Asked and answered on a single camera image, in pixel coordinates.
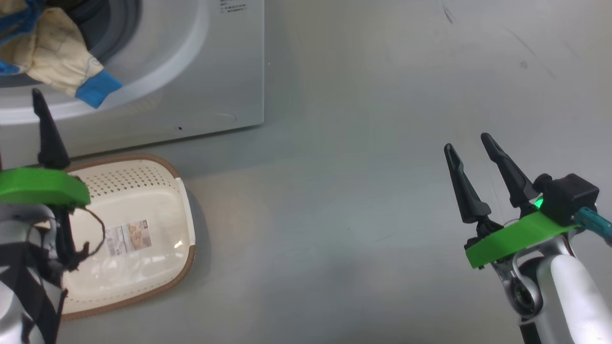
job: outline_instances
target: cloth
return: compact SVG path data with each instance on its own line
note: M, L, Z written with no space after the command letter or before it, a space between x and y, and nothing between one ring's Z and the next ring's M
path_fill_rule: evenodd
M0 0L0 75L26 73L98 108L121 83L89 54L62 9L42 7L42 0Z

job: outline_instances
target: white plastic basket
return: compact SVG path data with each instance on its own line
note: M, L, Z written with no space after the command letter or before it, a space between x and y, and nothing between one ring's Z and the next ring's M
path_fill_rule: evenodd
M94 256L64 275L63 320L130 305L182 279L195 258L195 233L183 182L172 165L152 155L73 166L91 194L88 206L106 227ZM102 240L100 223L77 210L70 218L76 249Z

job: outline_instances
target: blue fabric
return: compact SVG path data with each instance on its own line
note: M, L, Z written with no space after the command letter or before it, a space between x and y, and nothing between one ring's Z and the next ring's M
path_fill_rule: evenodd
M36 27L42 13L43 0L24 1L27 5L26 9L0 18L0 33L12 29L10 33L0 39L0 46L20 35L31 32ZM13 75L19 72L19 67L0 60L0 75Z
M86 102L93 108L100 107L106 97L123 86L106 70L89 78L76 90L75 97Z

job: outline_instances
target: green light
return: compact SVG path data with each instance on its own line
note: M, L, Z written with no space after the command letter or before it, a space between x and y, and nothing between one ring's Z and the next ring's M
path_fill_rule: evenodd
M540 207L542 206L542 203L544 203L544 199L540 198L539 200L535 201L534 205L537 209L540 209Z

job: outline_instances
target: washing machine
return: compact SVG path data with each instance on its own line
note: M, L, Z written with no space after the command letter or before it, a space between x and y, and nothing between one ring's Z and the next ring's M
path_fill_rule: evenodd
M26 75L0 77L4 168L36 163L39 88L71 156L263 122L264 0L49 0L123 84L99 109Z

